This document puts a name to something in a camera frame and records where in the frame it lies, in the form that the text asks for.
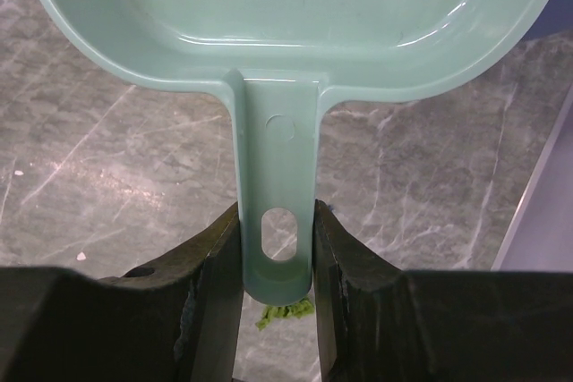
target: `oval hole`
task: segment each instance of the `oval hole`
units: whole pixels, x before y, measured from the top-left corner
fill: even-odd
[[[269,209],[262,216],[262,251],[277,261],[296,254],[296,218],[283,208]]]

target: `green sponge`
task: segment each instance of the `green sponge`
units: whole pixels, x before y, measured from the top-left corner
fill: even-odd
[[[314,313],[314,305],[308,297],[288,306],[267,306],[262,312],[261,320],[255,324],[259,331],[270,324],[274,318],[302,318]]]

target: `marble floor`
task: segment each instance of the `marble floor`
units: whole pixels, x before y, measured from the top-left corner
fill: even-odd
[[[38,0],[0,0],[0,264],[120,276],[236,198],[230,119],[203,94],[127,84],[81,55]],[[488,269],[573,81],[573,32],[516,46],[467,85],[405,105],[346,103],[321,126],[318,197],[391,263]],[[268,219],[266,249],[292,252]],[[314,318],[259,332],[247,382],[319,380]]]

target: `light green dustpan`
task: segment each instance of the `light green dustpan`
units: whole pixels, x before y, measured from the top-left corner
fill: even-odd
[[[428,98],[485,71],[548,0],[41,0],[86,56],[132,83],[206,92],[233,119],[244,286],[285,305],[308,292],[319,127],[339,102]],[[298,224],[267,257],[261,219]]]

